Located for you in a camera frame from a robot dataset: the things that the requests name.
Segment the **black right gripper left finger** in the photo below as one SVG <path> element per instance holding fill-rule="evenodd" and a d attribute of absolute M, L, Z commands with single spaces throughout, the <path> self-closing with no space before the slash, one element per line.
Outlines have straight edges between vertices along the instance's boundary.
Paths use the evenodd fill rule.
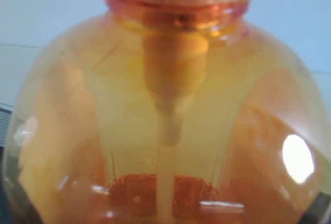
<path fill-rule="evenodd" d="M 0 204 L 1 204 L 1 209 L 0 209 L 1 224 L 20 223 L 19 219 L 16 218 L 12 209 L 10 208 L 10 204 L 8 202 L 8 199 L 4 191 L 2 178 L 1 178 Z"/>

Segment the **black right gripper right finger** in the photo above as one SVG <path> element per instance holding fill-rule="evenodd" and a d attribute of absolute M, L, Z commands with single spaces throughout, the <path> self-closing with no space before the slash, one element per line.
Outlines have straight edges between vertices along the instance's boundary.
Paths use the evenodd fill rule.
<path fill-rule="evenodd" d="M 330 223 L 330 195 L 319 192 L 301 217 L 302 224 Z"/>

